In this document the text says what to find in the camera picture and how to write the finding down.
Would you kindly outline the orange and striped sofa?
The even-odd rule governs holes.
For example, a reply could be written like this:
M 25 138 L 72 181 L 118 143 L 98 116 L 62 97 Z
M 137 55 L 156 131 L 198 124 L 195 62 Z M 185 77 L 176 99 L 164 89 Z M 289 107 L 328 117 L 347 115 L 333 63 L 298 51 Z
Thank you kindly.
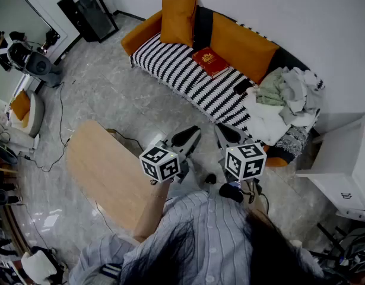
M 161 80 L 216 123 L 276 145 L 316 122 L 323 82 L 293 55 L 250 27 L 204 7 L 188 26 L 189 44 L 160 11 L 123 40 L 133 66 Z

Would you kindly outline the black glass cabinet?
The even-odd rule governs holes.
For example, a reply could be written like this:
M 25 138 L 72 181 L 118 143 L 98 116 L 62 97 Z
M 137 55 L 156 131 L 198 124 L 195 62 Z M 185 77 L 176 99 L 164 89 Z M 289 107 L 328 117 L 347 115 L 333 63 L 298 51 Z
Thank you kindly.
M 58 7 L 86 42 L 103 42 L 119 31 L 103 0 L 60 0 Z

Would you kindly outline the person's left forearm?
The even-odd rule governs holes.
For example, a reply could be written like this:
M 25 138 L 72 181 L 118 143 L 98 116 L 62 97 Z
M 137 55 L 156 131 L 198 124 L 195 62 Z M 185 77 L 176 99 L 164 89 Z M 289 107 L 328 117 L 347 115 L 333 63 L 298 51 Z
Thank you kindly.
M 145 241 L 158 228 L 163 216 L 163 209 L 173 179 L 158 183 L 154 186 L 150 194 L 138 224 L 133 232 L 134 239 L 139 243 Z

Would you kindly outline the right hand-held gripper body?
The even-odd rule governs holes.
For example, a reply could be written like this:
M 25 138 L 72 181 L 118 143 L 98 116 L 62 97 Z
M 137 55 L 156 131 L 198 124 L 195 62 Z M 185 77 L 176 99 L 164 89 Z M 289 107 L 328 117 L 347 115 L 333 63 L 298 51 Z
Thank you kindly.
M 259 177 L 265 163 L 266 152 L 258 142 L 226 146 L 226 155 L 220 160 L 227 183 Z

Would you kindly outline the black metal stand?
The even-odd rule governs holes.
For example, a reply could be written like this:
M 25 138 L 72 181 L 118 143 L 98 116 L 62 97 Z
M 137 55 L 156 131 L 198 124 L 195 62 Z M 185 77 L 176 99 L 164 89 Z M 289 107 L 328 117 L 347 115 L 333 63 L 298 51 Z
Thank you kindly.
M 341 284 L 365 285 L 365 227 L 349 232 L 336 227 L 333 235 L 321 224 L 318 228 L 331 244 L 329 251 L 319 255 L 323 270 Z

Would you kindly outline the person's grey trousers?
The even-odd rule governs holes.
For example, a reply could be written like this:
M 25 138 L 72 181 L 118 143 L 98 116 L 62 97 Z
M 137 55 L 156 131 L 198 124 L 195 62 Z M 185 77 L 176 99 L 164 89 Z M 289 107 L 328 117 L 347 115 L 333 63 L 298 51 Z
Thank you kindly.
M 186 161 L 188 163 L 189 170 L 182 183 L 180 184 L 182 191 L 185 193 L 196 191 L 209 191 L 212 187 L 212 184 L 207 183 L 199 178 L 191 159 L 186 159 Z

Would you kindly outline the white cloth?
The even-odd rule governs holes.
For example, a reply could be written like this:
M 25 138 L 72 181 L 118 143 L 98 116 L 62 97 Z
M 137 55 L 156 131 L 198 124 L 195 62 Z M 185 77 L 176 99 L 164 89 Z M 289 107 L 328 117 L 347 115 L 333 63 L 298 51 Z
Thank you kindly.
M 250 87 L 246 90 L 247 96 L 243 101 L 249 117 L 246 127 L 254 140 L 264 142 L 266 145 L 275 145 L 290 129 L 280 112 L 283 106 L 271 106 L 256 101 L 256 89 Z

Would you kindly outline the person's right forearm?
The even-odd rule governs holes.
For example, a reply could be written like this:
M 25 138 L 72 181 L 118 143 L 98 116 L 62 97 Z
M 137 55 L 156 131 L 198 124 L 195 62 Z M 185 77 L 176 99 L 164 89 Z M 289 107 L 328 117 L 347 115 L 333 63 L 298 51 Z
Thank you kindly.
M 262 188 L 258 183 L 253 183 L 254 192 L 254 209 L 261 212 L 264 215 L 268 215 L 269 201 L 266 196 L 262 193 Z

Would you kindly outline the red book with gold print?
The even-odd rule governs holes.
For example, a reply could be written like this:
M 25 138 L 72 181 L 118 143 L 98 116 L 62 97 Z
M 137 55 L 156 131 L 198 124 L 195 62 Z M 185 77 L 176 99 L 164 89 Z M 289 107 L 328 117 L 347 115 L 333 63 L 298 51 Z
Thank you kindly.
M 192 59 L 213 79 L 229 69 L 229 64 L 210 47 L 192 54 Z

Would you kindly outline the light wooden table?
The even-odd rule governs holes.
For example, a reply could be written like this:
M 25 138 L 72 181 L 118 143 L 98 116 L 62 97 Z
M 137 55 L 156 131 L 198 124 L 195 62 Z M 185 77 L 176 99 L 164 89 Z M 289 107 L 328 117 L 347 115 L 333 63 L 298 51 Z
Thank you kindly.
M 133 234 L 155 186 L 141 169 L 139 159 L 98 122 L 87 120 L 73 133 L 66 162 L 87 196 L 97 201 L 118 226 Z

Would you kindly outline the black floor fan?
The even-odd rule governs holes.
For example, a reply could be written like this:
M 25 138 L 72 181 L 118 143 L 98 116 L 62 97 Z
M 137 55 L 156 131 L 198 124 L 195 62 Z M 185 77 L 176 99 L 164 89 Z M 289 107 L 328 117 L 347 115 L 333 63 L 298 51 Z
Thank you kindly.
M 0 145 L 0 159 L 12 166 L 17 165 L 18 163 L 16 154 L 10 148 L 2 145 Z

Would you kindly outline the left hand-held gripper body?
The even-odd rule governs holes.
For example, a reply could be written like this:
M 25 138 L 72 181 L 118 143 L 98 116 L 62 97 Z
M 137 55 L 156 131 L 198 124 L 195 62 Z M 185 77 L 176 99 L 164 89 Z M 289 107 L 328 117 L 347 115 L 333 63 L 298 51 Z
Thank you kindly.
M 173 179 L 181 183 L 189 173 L 188 151 L 189 147 L 186 145 L 168 145 L 160 140 L 140 154 L 140 165 L 154 182 L 162 183 Z

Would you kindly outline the long orange cushion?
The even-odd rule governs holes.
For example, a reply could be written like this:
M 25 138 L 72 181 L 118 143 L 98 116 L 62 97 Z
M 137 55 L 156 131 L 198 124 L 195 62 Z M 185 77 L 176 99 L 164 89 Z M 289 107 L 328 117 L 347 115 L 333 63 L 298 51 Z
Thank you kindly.
M 210 48 L 231 67 L 259 84 L 280 47 L 215 12 Z

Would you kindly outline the green cloth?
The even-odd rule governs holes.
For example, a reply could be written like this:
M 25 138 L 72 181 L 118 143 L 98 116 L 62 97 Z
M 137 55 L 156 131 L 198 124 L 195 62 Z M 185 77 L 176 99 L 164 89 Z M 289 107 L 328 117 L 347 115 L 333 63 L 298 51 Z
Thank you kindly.
M 288 73 L 288 68 L 277 68 L 270 72 L 260 83 L 256 92 L 256 102 L 270 106 L 286 106 L 281 94 L 285 80 L 283 74 Z

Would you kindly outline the small orange cushion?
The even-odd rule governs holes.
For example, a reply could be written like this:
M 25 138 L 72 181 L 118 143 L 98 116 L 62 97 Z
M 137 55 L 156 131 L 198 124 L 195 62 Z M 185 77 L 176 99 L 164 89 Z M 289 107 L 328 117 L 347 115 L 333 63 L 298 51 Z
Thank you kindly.
M 10 106 L 17 119 L 22 121 L 25 115 L 30 111 L 30 98 L 24 90 L 21 90 L 11 102 Z

